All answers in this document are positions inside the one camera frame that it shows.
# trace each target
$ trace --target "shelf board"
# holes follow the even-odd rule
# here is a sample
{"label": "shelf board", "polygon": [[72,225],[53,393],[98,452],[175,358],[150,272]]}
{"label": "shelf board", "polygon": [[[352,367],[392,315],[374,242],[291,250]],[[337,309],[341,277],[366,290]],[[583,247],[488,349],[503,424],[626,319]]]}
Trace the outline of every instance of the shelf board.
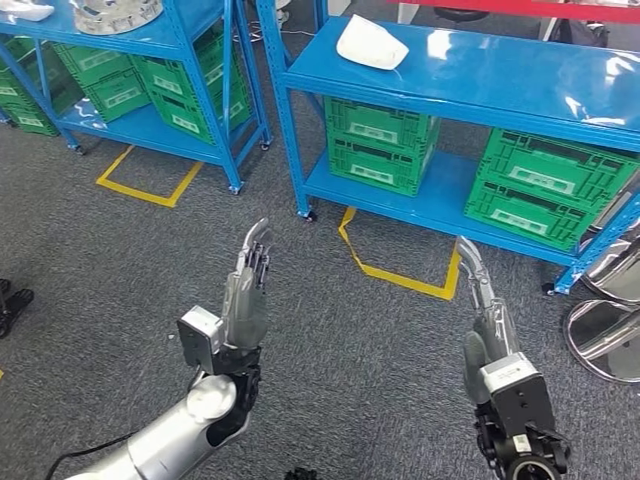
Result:
{"label": "shelf board", "polygon": [[[221,18],[224,11],[224,2],[222,0],[174,2],[192,40],[198,38]],[[0,12],[0,32],[132,54],[176,60],[181,58],[180,49],[173,35],[173,28],[166,11],[151,23],[131,32],[118,35],[88,35],[76,30],[73,21],[73,8],[69,0],[48,0],[47,3],[54,6],[55,11],[42,22],[15,19]]]}
{"label": "shelf board", "polygon": [[408,197],[333,175],[326,151],[305,181],[306,193],[451,235],[464,235],[488,245],[542,260],[571,265],[575,254],[521,237],[464,216],[464,205],[477,162],[436,152],[418,195]]}
{"label": "shelf board", "polygon": [[340,57],[331,17],[284,74],[290,88],[640,151],[640,54],[381,23],[409,48],[396,70]]}
{"label": "shelf board", "polygon": [[214,165],[220,165],[221,162],[220,151],[214,145],[209,145],[167,125],[160,118],[153,105],[134,110],[106,124],[100,118],[91,102],[84,99],[61,115],[60,121],[62,126],[69,130],[131,143]]}

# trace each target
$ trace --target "gray carpet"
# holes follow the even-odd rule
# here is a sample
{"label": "gray carpet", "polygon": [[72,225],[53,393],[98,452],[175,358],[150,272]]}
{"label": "gray carpet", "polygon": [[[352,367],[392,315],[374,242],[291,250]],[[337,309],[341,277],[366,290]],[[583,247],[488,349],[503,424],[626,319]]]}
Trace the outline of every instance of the gray carpet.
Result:
{"label": "gray carpet", "polygon": [[[309,28],[303,3],[291,4],[288,28]],[[373,11],[365,3],[355,8]],[[417,22],[435,21],[422,10]],[[474,28],[529,35],[531,20],[518,22],[492,17]],[[287,41],[295,49],[306,38]],[[239,196],[227,192],[221,168],[205,166],[176,208],[152,205],[94,184],[122,145],[83,137],[93,148],[79,158],[61,139],[0,126],[0,273],[36,292],[0,342],[0,478],[42,478],[60,452],[142,427],[181,398],[191,372],[176,319],[196,303],[219,311],[244,234],[263,215],[278,248],[260,397],[245,437],[190,478],[279,480],[294,466],[325,480],[491,478],[462,386],[460,339],[473,315],[464,282],[445,302],[368,278],[337,233],[343,207],[314,202],[320,218],[313,225],[296,217],[263,52],[257,51],[276,137],[243,166]],[[302,97],[296,106],[310,155],[322,135]],[[484,130],[463,128],[448,125],[443,148],[477,154]],[[114,179],[167,194],[189,165],[138,150]],[[365,260],[433,283],[452,246],[362,212],[349,231]],[[568,478],[640,477],[638,393],[586,372],[559,330],[589,294],[577,285],[570,297],[543,297],[540,283],[558,267],[482,251],[523,348],[547,378],[558,428],[573,440]],[[87,461],[65,464],[56,478]]]}

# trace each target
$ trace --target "white object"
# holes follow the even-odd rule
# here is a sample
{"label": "white object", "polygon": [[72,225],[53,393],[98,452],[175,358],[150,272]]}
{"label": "white object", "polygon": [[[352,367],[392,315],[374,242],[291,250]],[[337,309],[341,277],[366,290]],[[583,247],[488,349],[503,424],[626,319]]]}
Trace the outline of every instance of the white object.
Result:
{"label": "white object", "polygon": [[29,1],[0,0],[0,10],[18,18],[39,22],[54,13],[51,5],[38,5]]}
{"label": "white object", "polygon": [[351,5],[351,0],[328,0],[327,9],[329,11],[329,15],[339,17],[349,5]]}
{"label": "white object", "polygon": [[353,15],[338,40],[337,52],[352,62],[382,70],[393,70],[409,49],[386,29]]}
{"label": "white object", "polygon": [[414,20],[414,17],[417,13],[420,5],[413,3],[398,3],[398,4],[398,23],[410,24]]}
{"label": "white object", "polygon": [[130,32],[162,13],[162,0],[78,0],[72,5],[75,28],[91,35]]}

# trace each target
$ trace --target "red barrier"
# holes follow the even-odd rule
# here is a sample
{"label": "red barrier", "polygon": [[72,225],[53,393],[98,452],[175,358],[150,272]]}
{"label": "red barrier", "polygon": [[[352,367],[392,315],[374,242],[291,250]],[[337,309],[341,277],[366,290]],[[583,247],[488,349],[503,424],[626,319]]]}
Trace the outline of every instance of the red barrier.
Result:
{"label": "red barrier", "polygon": [[387,0],[389,3],[411,3],[463,10],[558,17],[576,20],[640,24],[640,7],[604,6],[578,3],[555,3],[546,0]]}

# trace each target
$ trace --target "robotic hand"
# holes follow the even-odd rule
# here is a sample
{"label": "robotic hand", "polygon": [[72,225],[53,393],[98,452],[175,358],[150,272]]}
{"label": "robotic hand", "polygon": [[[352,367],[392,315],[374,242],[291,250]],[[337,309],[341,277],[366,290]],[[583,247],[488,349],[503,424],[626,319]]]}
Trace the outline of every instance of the robotic hand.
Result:
{"label": "robotic hand", "polygon": [[266,333],[269,257],[262,242],[267,224],[262,219],[245,239],[227,278],[222,318],[195,306],[177,322],[185,360],[197,368],[185,398],[69,480],[181,479],[244,433],[258,394],[259,343]]}
{"label": "robotic hand", "polygon": [[478,249],[464,237],[456,248],[478,312],[464,339],[464,383],[476,404],[478,446],[500,480],[559,480],[571,451],[554,431],[546,384],[520,352],[515,326]]}

